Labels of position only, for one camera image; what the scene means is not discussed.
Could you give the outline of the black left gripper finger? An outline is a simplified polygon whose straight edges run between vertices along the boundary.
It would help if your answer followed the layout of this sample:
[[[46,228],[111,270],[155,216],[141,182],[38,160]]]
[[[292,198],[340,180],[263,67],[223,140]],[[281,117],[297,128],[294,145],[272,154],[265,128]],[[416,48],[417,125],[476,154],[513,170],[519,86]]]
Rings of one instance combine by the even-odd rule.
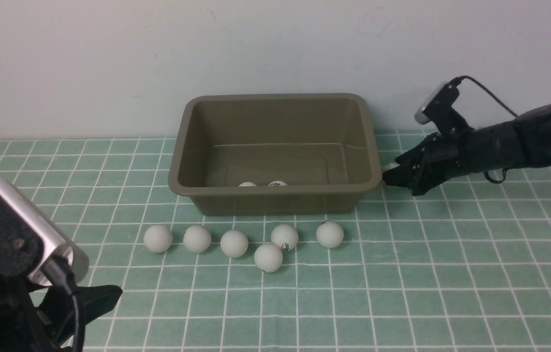
[[[111,312],[123,294],[121,287],[115,285],[80,287],[79,290],[84,317],[78,326],[74,300],[60,290],[53,287],[48,289],[38,306],[39,317],[48,336],[57,345],[63,345],[77,332],[82,332],[82,338],[85,339],[86,326]]]

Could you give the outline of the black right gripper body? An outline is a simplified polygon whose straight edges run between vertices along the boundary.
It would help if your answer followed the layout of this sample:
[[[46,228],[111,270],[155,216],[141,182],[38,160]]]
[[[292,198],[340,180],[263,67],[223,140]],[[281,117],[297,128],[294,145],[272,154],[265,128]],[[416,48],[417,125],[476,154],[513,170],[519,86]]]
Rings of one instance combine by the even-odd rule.
[[[421,143],[418,189],[433,189],[446,181],[520,164],[520,139],[510,122],[467,130],[455,138],[435,134]]]

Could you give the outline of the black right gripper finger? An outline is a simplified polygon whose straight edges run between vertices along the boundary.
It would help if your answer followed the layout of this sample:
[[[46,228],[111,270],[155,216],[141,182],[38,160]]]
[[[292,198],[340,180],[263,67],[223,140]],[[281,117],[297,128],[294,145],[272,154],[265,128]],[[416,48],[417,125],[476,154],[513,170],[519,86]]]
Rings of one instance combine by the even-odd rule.
[[[425,146],[418,145],[395,158],[396,168],[420,169],[425,154]]]
[[[432,182],[423,167],[398,166],[383,172],[387,186],[408,189],[412,196],[423,196],[432,189]]]

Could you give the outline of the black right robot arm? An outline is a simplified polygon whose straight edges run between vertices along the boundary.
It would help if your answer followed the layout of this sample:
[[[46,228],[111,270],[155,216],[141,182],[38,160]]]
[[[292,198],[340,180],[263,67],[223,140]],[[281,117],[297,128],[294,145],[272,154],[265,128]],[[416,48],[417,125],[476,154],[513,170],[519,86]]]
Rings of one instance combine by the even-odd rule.
[[[396,167],[382,175],[386,185],[422,196],[462,176],[551,166],[551,104],[473,129],[452,107],[458,96],[456,84],[446,83],[423,104],[416,120],[432,122],[438,131],[396,158]]]

